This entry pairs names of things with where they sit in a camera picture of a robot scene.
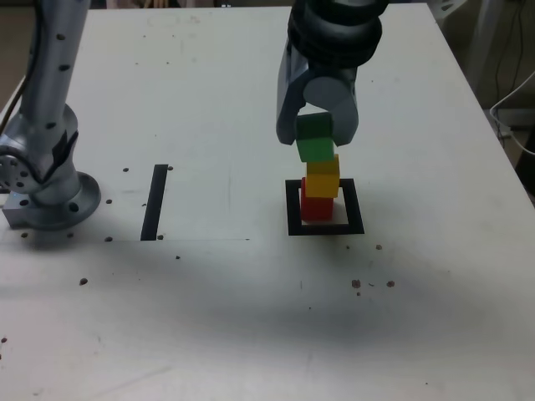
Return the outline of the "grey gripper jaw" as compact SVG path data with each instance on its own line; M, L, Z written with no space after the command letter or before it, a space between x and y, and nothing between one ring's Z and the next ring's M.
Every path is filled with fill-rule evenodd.
M305 86L307 103L330 113L332 139L337 146L348 145L359 125L355 97L357 69L335 70L335 75L318 76Z
M305 105L304 88L310 80L308 60L286 42L278 70L276 133L280 143L292 145L297 138L296 118Z

